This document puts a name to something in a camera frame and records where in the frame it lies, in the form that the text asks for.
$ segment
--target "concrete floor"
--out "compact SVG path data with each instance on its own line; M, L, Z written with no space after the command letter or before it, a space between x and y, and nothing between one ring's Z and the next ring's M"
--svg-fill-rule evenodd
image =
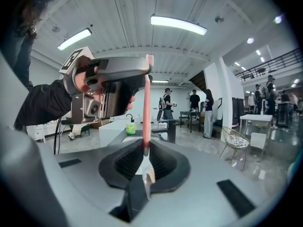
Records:
M260 159L261 150L249 147L243 171L241 171L245 153L243 150L236 154L235 160L231 162L230 167L237 168L245 176L255 181L267 192L269 197L281 193L287 186L288 167L294 162L300 150L299 140L295 131L297 125L298 123L294 122L288 130L271 130L267 150L262 159ZM248 138L250 138L251 132L258 132L258 129L254 126L249 126L247 129ZM51 148L53 148L53 141L54 137L46 138L46 143ZM225 147L225 143L219 139L203 138L203 133L199 132L196 127L193 127L193 131L190 133L186 126L182 126L182 128L177 126L176 144L204 151L218 157ZM96 129L92 128L90 130L90 136L88 133L83 133L81 138L78 137L73 141L68 139L68 133L64 133L61 136L60 154L95 148L99 148L99 133ZM221 159L230 158L232 153L233 150L227 147Z

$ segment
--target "wire chair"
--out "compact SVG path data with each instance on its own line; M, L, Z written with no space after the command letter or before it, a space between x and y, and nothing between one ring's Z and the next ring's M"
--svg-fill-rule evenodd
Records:
M224 150L222 151L221 155L223 154L223 152L225 151L225 148L227 146L230 146L231 148L233 148L233 155L232 155L232 159L231 159L230 163L232 162L237 150L246 148L244 165L243 165L243 169L242 169L242 170L244 170L245 162L246 162L247 148L250 145L249 140L247 138L245 138L243 135L241 135L239 132L237 132L233 129L230 129L228 127L222 126L222 133L223 133L226 145L225 145Z

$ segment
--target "black t-shirt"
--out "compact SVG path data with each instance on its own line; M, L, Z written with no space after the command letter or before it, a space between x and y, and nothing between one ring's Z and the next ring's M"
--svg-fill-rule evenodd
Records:
M163 96L164 102L169 102L170 103L170 95L164 95ZM171 109L171 106L166 105L165 109Z
M200 97L199 95L195 94L190 96L189 98L191 102L191 108L198 108L199 107L199 102L200 102Z
M206 97L205 101L207 103L205 111L212 111L213 110L213 104L214 104L214 102L212 102L211 99L208 98L208 97Z
M275 100L275 95L272 92L272 90L274 89L274 86L271 82L267 82L267 89L268 89L268 92L269 92L269 99L270 100Z
M282 102L289 102L289 96L286 93L282 94L281 95L281 101Z
M258 90L255 91L255 97L258 103L262 103L263 98L261 98L261 93Z

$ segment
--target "white column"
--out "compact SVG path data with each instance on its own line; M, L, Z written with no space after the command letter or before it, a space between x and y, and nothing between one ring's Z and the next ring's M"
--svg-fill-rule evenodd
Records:
M223 107L223 124L222 126L232 128L232 90L227 72L227 67L224 64L222 57L216 57L214 60L218 71L219 82L222 91L222 107Z

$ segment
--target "black metal railing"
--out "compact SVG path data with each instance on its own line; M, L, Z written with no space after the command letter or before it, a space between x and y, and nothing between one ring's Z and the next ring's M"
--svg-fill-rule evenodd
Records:
M302 53L299 48L294 49L284 55L267 61L263 64L247 69L246 71L235 74L239 82L244 82L265 74L270 74L276 70L302 63Z

